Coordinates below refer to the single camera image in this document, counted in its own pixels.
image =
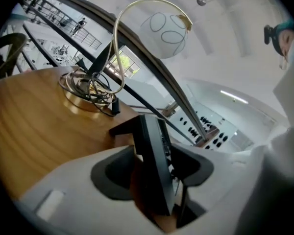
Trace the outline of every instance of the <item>railing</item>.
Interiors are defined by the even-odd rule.
[[[100,25],[104,26],[108,31],[112,31],[113,27],[113,21],[108,23],[108,21],[103,21],[105,17],[111,17],[111,15],[107,12],[104,12],[103,17],[99,17],[94,12],[97,13],[103,13],[100,8],[95,7],[93,4],[84,1],[84,0],[58,0],[70,7],[73,7],[75,10],[81,12],[82,14],[86,15],[87,17],[95,20]],[[35,14],[35,17],[39,17],[46,25],[50,26],[53,30],[55,30],[59,35],[61,35],[69,44],[74,46],[78,51],[80,51],[86,58],[88,58],[91,62],[93,62],[92,67],[103,67],[102,62],[106,59],[107,56],[107,48],[97,57],[97,59],[92,56],[88,51],[86,51],[82,46],[80,46],[76,41],[75,38],[72,38],[69,34],[63,31],[62,28],[58,27],[54,22],[50,20],[50,18],[44,16],[41,11],[39,11],[37,8],[35,8],[36,4],[33,3],[33,6],[28,4],[27,2],[24,2],[24,4],[27,6],[28,12],[33,12]],[[28,29],[26,29],[26,26],[24,26],[26,32],[28,33],[29,37],[32,38],[33,36],[30,34]],[[180,105],[182,110],[186,113],[188,118],[191,120],[191,122],[194,124],[195,127],[198,126],[197,131],[201,134],[203,138],[205,138],[206,134],[205,132],[201,131],[201,128],[203,129],[195,111],[191,107],[188,99],[186,98],[184,92],[179,87],[176,80],[172,77],[168,69],[163,65],[163,63],[151,56],[151,54],[146,50],[146,48],[138,41],[138,38],[136,37],[135,33],[133,33],[130,29],[128,29],[125,25],[122,23],[119,26],[120,33],[119,33],[119,40],[122,41],[122,45],[128,46],[145,64],[146,66],[154,73],[154,75],[159,79],[159,81],[162,82],[162,84],[165,86],[165,88],[171,93],[173,98],[176,100],[176,102]],[[34,44],[37,46],[37,48],[41,51],[41,53],[49,60],[50,55],[48,52],[37,42],[33,41]],[[54,67],[58,66],[56,62],[50,62]],[[92,73],[93,70],[86,70],[88,73]],[[121,84],[121,80],[109,72],[108,69],[105,69],[104,72],[113,79],[116,83]],[[183,132],[181,132],[175,125],[173,125],[165,116],[163,116],[156,108],[152,107],[146,100],[144,100],[138,93],[136,93],[132,88],[130,88],[128,85],[125,84],[124,89],[130,93],[134,98],[136,98],[139,102],[141,102],[147,109],[149,109],[153,114],[158,116],[159,118],[164,119],[164,121],[173,128],[176,132],[178,132],[180,135],[182,135],[186,140],[188,140],[190,143],[194,144],[192,140],[190,140]]]
[[[55,7],[47,0],[27,0],[23,1],[23,8],[27,11],[29,21],[36,24],[47,25],[36,13],[29,10],[29,7],[37,9],[44,17],[53,22],[57,27],[74,38],[77,42],[84,43],[87,46],[98,49],[102,44],[96,37],[83,28],[78,22]]]
[[[134,111],[138,112],[139,114],[150,114],[150,115],[155,115],[153,112],[145,112],[145,111],[139,111],[137,109],[144,109],[144,110],[149,110],[147,107],[145,106],[139,106],[139,105],[130,105],[128,104],[129,107],[131,107]],[[163,108],[156,108],[156,110],[158,111],[163,111]]]

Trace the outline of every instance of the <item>lamp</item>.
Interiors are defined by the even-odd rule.
[[[121,13],[118,15],[112,33],[112,40],[109,46],[109,51],[107,55],[106,62],[101,69],[101,72],[95,72],[91,76],[88,74],[79,74],[78,72],[71,72],[65,74],[68,77],[73,86],[69,86],[66,79],[66,86],[61,83],[61,79],[64,78],[62,76],[59,80],[61,87],[71,92],[73,95],[82,98],[83,100],[90,101],[93,103],[101,112],[106,115],[113,116],[104,112],[101,108],[103,106],[107,106],[110,103],[114,103],[117,101],[115,94],[120,92],[124,87],[124,73],[123,67],[120,60],[119,55],[119,45],[118,45],[118,26],[121,20],[122,15],[128,11],[131,7],[134,7],[145,1],[154,1],[168,4],[174,7],[178,14],[172,14],[167,12],[157,12],[152,16],[148,17],[141,25],[138,36],[141,40],[142,44],[146,47],[146,49],[157,58],[170,58],[178,53],[180,53],[186,44],[187,34],[191,31],[193,23],[190,18],[186,15],[186,13],[180,9],[175,4],[166,1],[166,0],[138,0],[130,5],[128,5]],[[114,47],[114,52],[116,55],[116,60],[118,62],[118,66],[120,69],[120,77],[121,77],[121,85],[120,87],[112,91],[108,85],[105,85],[102,81],[99,80],[102,71],[105,69],[109,62],[109,57],[112,49],[112,45]],[[86,89],[82,89],[79,86],[80,82],[76,82],[77,77],[82,78],[84,83],[88,83]]]

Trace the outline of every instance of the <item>white wall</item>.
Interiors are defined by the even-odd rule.
[[[167,89],[158,81],[155,76],[147,83],[152,85],[163,97],[166,97],[169,94]]]
[[[67,14],[70,18],[72,18],[76,22],[78,22],[79,19],[83,16],[82,13],[68,7],[67,5],[65,5],[63,3],[62,4],[55,4],[55,6],[58,7],[60,10],[62,10],[65,14]]]
[[[239,148],[236,145],[234,145],[232,143],[231,140],[229,140],[229,141],[223,143],[220,146],[220,148],[218,149],[218,151],[227,152],[227,153],[233,153],[233,152],[238,152],[240,150],[239,150]]]
[[[234,103],[230,97],[221,93],[205,92],[196,98],[198,102],[235,125],[256,145],[266,142],[273,123],[263,114],[238,101]]]
[[[266,140],[266,144],[270,143],[270,141],[272,139],[274,139],[275,137],[285,133],[287,131],[287,128],[284,127],[283,125],[280,124],[276,124],[274,125],[273,129],[271,130],[267,140]]]
[[[154,77],[147,66],[128,47],[124,46],[122,51],[140,67],[139,71],[134,74],[131,79],[146,83]]]
[[[221,141],[221,139],[219,139],[218,142],[222,142],[221,147],[223,147],[224,144],[228,143],[229,140],[232,138],[232,136],[234,135],[234,133],[237,131],[237,127],[234,126],[232,123],[228,122],[228,121],[223,121],[222,124],[220,124],[220,121],[222,120],[222,116],[216,114],[215,112],[211,111],[209,108],[201,105],[200,103],[198,103],[195,98],[190,98],[189,99],[191,105],[193,106],[194,110],[197,111],[197,115],[200,118],[201,116],[204,116],[206,118],[208,118],[216,127],[218,127],[220,129],[220,134],[224,133],[224,136],[228,136],[228,139],[226,142]],[[194,125],[191,123],[191,121],[189,120],[189,118],[186,116],[186,114],[178,107],[176,109],[176,113],[173,114],[170,118],[170,121],[181,131],[183,132],[188,138],[190,138],[193,142],[196,141],[196,139],[198,138],[198,136],[193,137],[192,134],[188,131],[188,129],[191,127],[192,129],[194,129]],[[168,128],[168,131],[170,133],[170,135],[177,139],[178,141],[180,141],[183,144],[190,144],[184,137],[182,137],[179,133],[177,133],[176,131],[174,131],[172,128]],[[213,150],[219,150],[220,148],[216,147],[215,144],[213,144],[213,140],[211,140],[207,145],[210,146],[210,149]],[[238,151],[237,148],[235,148],[235,150],[233,148],[226,148],[226,150],[229,150],[229,152],[234,152],[234,151]]]
[[[120,87],[116,82],[114,82],[107,75],[105,75],[105,77],[108,79],[110,83],[110,88],[112,90],[116,90]],[[158,93],[157,90],[149,84],[138,82],[129,78],[125,78],[125,83],[155,108],[164,108],[168,104],[168,102],[162,97],[162,95]],[[128,105],[143,106],[142,103],[136,100],[125,89],[117,93],[117,97]]]

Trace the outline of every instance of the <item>chair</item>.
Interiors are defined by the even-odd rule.
[[[2,56],[0,55],[0,79],[12,75],[18,56],[20,55],[26,42],[27,37],[21,33],[12,33],[0,37],[0,49],[6,45],[11,45],[5,62],[2,60]]]

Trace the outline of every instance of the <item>person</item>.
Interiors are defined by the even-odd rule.
[[[83,18],[81,21],[78,22],[78,24],[75,26],[74,30],[73,30],[73,34],[72,36],[74,36],[74,34],[77,34],[77,32],[81,29],[81,26],[86,24],[86,19]]]
[[[275,28],[266,25],[264,28],[265,44],[270,40],[278,54],[290,64],[294,60],[294,20],[289,19]]]

